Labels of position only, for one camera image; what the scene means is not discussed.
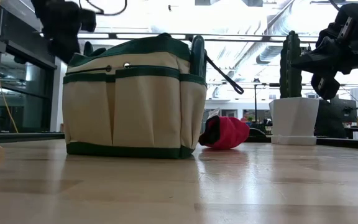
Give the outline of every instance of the canvas bag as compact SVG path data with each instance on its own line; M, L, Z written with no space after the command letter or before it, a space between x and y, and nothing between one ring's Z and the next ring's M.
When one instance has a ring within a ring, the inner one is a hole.
M162 34L87 55L76 54L63 79L68 154L191 155L200 136L210 61L201 36L191 51Z

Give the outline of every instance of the cactus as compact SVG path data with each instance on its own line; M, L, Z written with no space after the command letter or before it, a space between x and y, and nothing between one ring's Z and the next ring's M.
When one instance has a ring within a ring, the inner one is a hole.
M292 60L301 56L298 34L291 31L283 43L280 60L280 98L301 97L302 71L291 67Z

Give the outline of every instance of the white planter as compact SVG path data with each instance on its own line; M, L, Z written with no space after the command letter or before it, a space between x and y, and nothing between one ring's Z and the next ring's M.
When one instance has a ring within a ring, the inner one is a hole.
M277 99L269 103L273 120L272 143L315 145L314 125L318 104L318 99L302 97Z

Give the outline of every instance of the white wall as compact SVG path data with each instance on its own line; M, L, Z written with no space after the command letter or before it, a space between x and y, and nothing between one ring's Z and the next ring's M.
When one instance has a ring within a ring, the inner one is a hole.
M205 109L216 109L221 108L222 110L237 110L237 118L242 118L243 110L254 110L255 103L251 103L249 100L230 100L230 101L214 101L207 100L205 103ZM257 110L269 110L268 102L257 102Z
M50 117L50 131L60 131L60 124L63 123L62 97L63 77L67 71L67 65L56 58L57 69L53 77L52 112Z

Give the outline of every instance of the black strap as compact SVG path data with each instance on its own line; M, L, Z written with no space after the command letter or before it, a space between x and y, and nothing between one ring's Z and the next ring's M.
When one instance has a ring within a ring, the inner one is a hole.
M219 74L221 74L226 81L228 81L230 83L231 86L233 86L234 91L236 91L240 95L244 93L244 89L241 88L241 86L239 86L235 81L233 81L233 79L231 79L228 75L223 73L222 70L220 68L218 68L218 66L215 65L215 63L208 57L207 54L205 54L205 57L206 57L206 61L208 63L210 63L212 65L212 67L216 71L218 71Z

